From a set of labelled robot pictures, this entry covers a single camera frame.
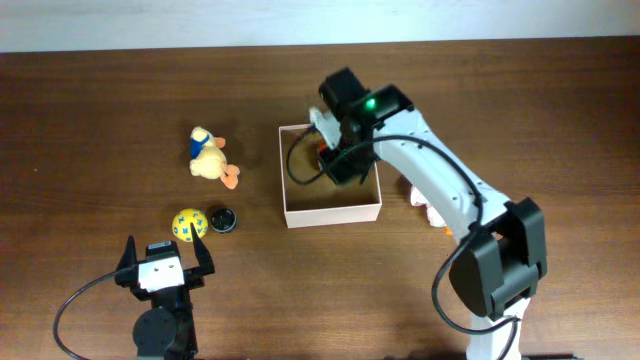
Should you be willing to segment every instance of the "open box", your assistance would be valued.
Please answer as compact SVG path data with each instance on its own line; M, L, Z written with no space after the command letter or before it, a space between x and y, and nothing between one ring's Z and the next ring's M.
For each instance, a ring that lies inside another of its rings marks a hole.
M287 174L285 161L293 141L309 125L281 126L280 174L282 199L287 227L319 226L375 221L382 207L378 169L374 165L361 185L359 180L337 186L328 176L322 176L309 185L294 183ZM308 135L291 154L291 171L299 179L308 179L318 171L316 144L319 133Z

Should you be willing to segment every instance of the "white wall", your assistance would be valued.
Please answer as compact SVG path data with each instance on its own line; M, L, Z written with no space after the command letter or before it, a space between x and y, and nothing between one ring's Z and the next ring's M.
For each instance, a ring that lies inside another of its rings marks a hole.
M0 0L0 51L640 34L640 0Z

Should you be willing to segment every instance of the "black lid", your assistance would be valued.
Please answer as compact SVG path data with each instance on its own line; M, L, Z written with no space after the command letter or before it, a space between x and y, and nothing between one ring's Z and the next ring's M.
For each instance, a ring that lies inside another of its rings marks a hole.
M236 214L231 209L222 208L216 210L211 217L211 227L213 230L225 234L236 228Z

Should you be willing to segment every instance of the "black round object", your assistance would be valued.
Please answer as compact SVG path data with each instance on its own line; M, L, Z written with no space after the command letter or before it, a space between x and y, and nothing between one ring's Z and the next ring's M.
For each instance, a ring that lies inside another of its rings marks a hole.
M133 326L133 342L143 353L168 349L178 334L178 323L169 311L151 309Z
M211 217L211 227L220 234L232 232L237 223L236 214L227 208L216 210Z

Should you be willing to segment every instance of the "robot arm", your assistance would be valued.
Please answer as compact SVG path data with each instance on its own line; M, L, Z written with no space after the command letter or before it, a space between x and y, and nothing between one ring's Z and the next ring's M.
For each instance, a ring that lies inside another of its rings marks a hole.
M378 160L397 168L442 215L456 242L469 241L451 259L449 277L473 313L472 329L521 318L546 274L544 220L538 206L531 199L515 204L473 174L395 86L370 92L343 69L326 79L320 95L330 111L312 109L310 117L327 145L318 153L322 171L340 184L357 176L364 179ZM516 346L502 354L504 359L520 358L516 329ZM508 327L474 336L467 356L495 359L508 337Z

